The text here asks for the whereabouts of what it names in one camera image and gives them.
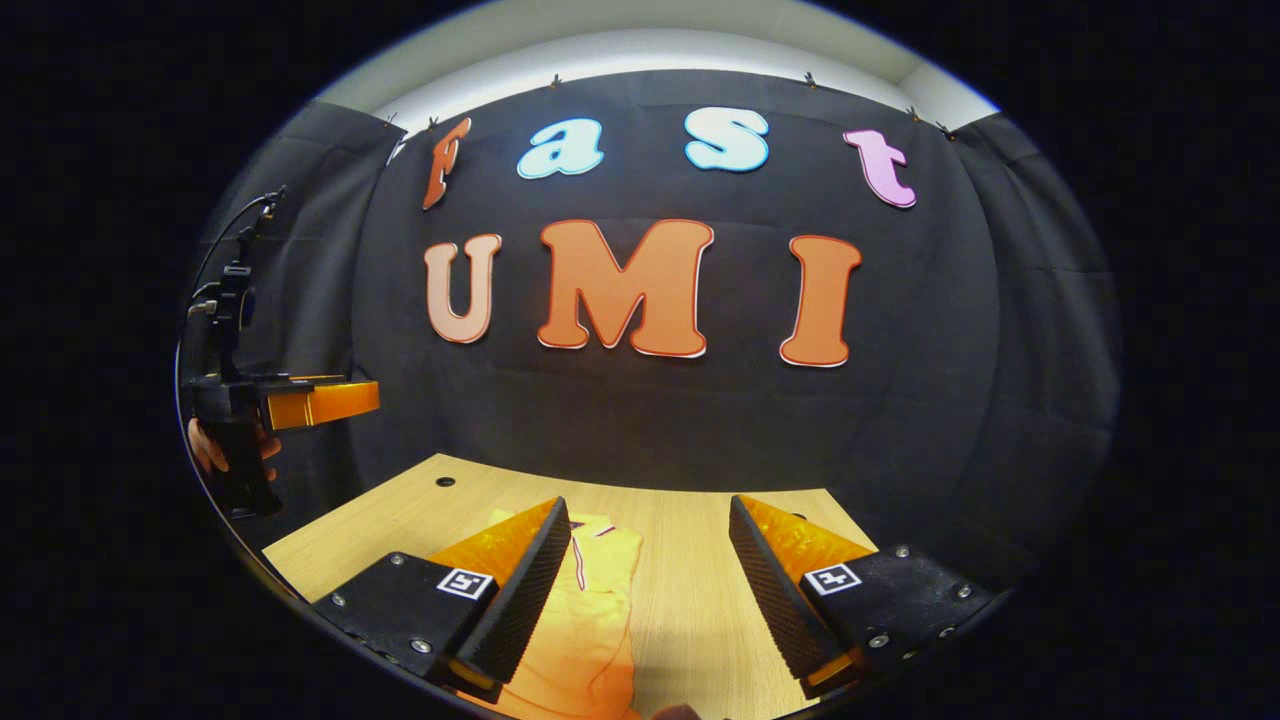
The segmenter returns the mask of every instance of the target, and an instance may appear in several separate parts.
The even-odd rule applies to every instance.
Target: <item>orange shirt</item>
[[[489,524],[511,518],[495,510]],[[529,647],[497,703],[520,720],[641,720],[631,710],[631,577],[637,533],[570,511],[572,538]]]

